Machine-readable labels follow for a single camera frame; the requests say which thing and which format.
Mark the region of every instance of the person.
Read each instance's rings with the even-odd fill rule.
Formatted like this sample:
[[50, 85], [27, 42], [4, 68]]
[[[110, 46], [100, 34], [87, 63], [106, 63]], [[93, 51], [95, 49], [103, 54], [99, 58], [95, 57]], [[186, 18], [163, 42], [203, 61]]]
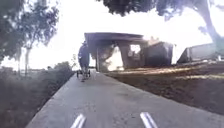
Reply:
[[78, 59], [79, 59], [79, 65], [82, 70], [82, 76], [83, 76], [82, 81], [84, 81], [86, 80], [87, 73], [89, 71], [89, 49], [86, 41], [84, 41], [84, 43], [79, 49]]

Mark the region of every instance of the shrub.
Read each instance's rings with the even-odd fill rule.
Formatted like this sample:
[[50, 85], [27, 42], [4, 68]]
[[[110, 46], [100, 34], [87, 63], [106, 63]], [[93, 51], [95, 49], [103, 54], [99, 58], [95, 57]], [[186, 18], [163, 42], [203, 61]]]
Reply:
[[51, 66], [47, 66], [47, 70], [52, 70]]
[[59, 71], [71, 71], [71, 66], [69, 65], [69, 63], [66, 62], [62, 62], [62, 63], [58, 63], [55, 67], [55, 70], [59, 70]]
[[7, 74], [13, 74], [13, 68], [11, 67], [2, 67], [1, 72], [7, 73]]

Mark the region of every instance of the foliage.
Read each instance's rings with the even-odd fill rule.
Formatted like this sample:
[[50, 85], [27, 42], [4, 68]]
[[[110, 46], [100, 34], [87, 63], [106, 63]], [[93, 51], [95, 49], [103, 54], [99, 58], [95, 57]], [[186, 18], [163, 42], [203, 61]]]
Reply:
[[27, 6], [25, 0], [1, 0], [0, 61], [6, 56], [19, 60], [21, 47], [31, 49], [35, 41], [47, 45], [55, 34], [58, 9], [41, 2]]
[[24, 47], [32, 48], [35, 41], [48, 44], [56, 33], [58, 9], [35, 3], [21, 16], [19, 30], [24, 36]]
[[47, 66], [47, 70], [52, 70], [52, 67], [51, 66]]
[[131, 11], [148, 12], [154, 8], [160, 16], [173, 15], [183, 11], [184, 7], [192, 8], [198, 11], [201, 7], [206, 7], [208, 4], [213, 5], [213, 0], [103, 0], [103, 4], [109, 8], [110, 13], [121, 14], [125, 16]]
[[0, 72], [0, 128], [25, 128], [43, 105], [73, 75], [37, 72], [31, 79]]
[[0, 73], [7, 75], [7, 74], [13, 74], [13, 68], [11, 67], [1, 67]]
[[72, 67], [75, 67], [77, 65], [77, 54], [73, 54], [72, 63]]
[[55, 65], [54, 69], [59, 71], [71, 71], [71, 66], [66, 61], [66, 62], [58, 63], [57, 65]]
[[14, 57], [21, 46], [20, 32], [16, 30], [24, 0], [1, 0], [0, 3], [0, 61]]

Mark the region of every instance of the tree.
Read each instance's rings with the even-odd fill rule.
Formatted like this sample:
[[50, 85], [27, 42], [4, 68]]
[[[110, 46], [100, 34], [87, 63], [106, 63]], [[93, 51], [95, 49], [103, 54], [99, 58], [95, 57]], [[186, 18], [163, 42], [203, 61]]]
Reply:
[[24, 12], [20, 19], [19, 31], [23, 37], [25, 54], [25, 74], [27, 75], [29, 55], [34, 45], [42, 43], [47, 45], [56, 33], [58, 22], [58, 9], [42, 5], [39, 2], [29, 5], [30, 11]]
[[77, 54], [73, 54], [72, 56], [72, 68], [77, 65]]
[[16, 47], [17, 47], [17, 51], [13, 58], [18, 62], [18, 74], [20, 75], [20, 58], [22, 55], [22, 49], [21, 49], [21, 46], [16, 46]]
[[[222, 41], [211, 20], [210, 6], [214, 5], [214, 0], [103, 0], [103, 4], [109, 8], [110, 13], [121, 16], [125, 16], [131, 11], [148, 12], [156, 8], [158, 15], [165, 16], [167, 20], [175, 14], [181, 14], [183, 9], [188, 7], [202, 16], [213, 42], [220, 45]], [[217, 5], [217, 7], [224, 10], [223, 6]]]
[[0, 2], [0, 62], [10, 58], [21, 46], [21, 35], [16, 30], [18, 17], [23, 10], [24, 0], [1, 0]]

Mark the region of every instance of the dirt ground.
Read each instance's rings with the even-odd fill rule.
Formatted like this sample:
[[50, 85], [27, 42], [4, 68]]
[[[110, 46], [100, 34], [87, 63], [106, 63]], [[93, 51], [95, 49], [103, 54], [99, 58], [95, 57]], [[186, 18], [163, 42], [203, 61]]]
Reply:
[[107, 74], [174, 101], [224, 115], [224, 62], [197, 62]]
[[0, 128], [24, 128], [72, 75], [44, 71], [24, 78], [0, 73]]

